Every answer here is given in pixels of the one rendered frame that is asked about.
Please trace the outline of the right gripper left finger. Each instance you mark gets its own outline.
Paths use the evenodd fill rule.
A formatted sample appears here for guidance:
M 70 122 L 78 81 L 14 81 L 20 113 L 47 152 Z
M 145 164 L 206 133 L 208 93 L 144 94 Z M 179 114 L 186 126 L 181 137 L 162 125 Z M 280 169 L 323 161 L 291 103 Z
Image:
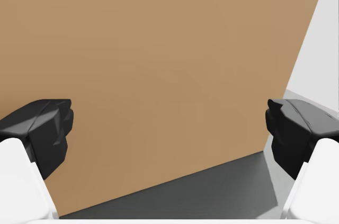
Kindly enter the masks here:
M 0 120 L 0 220 L 59 218 L 45 180 L 65 160 L 71 104 L 36 100 Z

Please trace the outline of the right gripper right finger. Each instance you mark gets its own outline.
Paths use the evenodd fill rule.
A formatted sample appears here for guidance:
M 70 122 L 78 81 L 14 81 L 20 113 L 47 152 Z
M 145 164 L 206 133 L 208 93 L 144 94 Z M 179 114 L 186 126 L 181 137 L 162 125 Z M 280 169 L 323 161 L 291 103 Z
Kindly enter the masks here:
M 295 181 L 281 219 L 339 219 L 339 120 L 302 100 L 267 105 L 273 158 Z

